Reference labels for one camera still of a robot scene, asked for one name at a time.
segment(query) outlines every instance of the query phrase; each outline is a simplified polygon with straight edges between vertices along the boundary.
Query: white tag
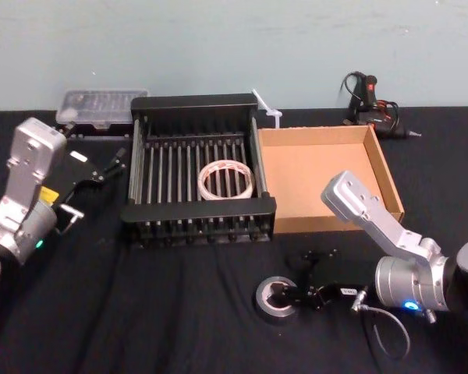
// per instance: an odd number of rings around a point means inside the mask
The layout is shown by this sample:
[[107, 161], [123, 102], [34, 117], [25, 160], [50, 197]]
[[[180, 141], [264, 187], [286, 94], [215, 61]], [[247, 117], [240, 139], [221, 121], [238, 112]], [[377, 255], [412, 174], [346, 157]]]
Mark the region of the white tag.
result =
[[340, 288], [340, 291], [347, 296], [357, 296], [357, 290], [353, 288]]
[[75, 150], [69, 154], [71, 157], [75, 157], [78, 161], [87, 162], [88, 158], [82, 155], [81, 153], [76, 152]]

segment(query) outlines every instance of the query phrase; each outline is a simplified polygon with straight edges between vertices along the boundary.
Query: black tabletop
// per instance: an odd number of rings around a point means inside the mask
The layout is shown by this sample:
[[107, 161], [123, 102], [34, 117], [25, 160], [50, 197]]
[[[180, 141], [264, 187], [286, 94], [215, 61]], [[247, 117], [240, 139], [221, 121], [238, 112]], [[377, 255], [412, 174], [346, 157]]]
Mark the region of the black tabletop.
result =
[[[340, 110], [283, 112], [284, 126], [336, 125]], [[0, 196], [12, 131], [50, 111], [0, 112]], [[468, 242], [468, 108], [404, 108], [420, 139], [381, 147], [406, 210], [403, 224], [447, 256]], [[270, 122], [264, 115], [260, 125]], [[75, 139], [69, 148], [102, 167], [129, 140]], [[77, 196], [86, 216], [50, 235], [23, 268], [0, 312], [0, 372], [374, 372], [349, 302], [301, 311], [284, 326], [263, 321], [253, 293], [266, 277], [295, 277], [285, 257], [303, 249], [374, 246], [362, 232], [276, 237], [273, 242], [141, 249], [119, 240], [124, 175]], [[468, 373], [468, 313], [438, 322], [397, 312], [412, 339], [402, 362], [374, 350], [384, 372]], [[386, 344], [402, 350], [402, 335]]]

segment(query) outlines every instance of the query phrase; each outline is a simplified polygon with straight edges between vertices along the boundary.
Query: clear plastic case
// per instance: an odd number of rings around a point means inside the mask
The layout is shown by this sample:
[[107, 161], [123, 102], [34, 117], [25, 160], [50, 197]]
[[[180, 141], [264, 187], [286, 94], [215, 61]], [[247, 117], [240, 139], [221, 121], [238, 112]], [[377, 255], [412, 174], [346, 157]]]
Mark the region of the clear plastic case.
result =
[[60, 125], [76, 123], [108, 129], [112, 124], [133, 123], [130, 103], [135, 97], [146, 97], [147, 90], [69, 90], [57, 110]]

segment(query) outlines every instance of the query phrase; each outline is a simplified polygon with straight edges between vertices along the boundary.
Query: plastic ring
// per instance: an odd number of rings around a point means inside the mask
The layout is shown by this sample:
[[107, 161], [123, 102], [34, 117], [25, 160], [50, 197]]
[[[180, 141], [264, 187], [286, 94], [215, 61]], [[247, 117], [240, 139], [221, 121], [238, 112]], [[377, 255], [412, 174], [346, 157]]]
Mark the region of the plastic ring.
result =
[[[234, 172], [239, 172], [247, 176], [248, 178], [246, 189], [239, 195], [234, 195], [231, 197], [218, 196], [208, 191], [204, 186], [206, 178], [220, 170], [233, 170]], [[250, 168], [241, 162], [233, 160], [218, 160], [211, 162], [201, 169], [200, 174], [197, 177], [197, 188], [199, 189], [201, 197], [205, 200], [249, 199], [253, 195], [254, 177]]]

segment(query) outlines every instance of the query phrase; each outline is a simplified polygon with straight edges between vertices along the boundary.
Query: duct tape roll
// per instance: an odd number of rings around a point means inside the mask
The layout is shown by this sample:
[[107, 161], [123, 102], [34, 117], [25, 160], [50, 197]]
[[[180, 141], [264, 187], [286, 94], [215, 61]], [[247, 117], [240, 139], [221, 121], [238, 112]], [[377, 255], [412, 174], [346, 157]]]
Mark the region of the duct tape roll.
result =
[[285, 277], [270, 277], [264, 280], [255, 292], [255, 306], [258, 314], [270, 323], [286, 323], [296, 315], [296, 307], [293, 305], [277, 305], [271, 300], [271, 286], [282, 283], [296, 287], [296, 284]]

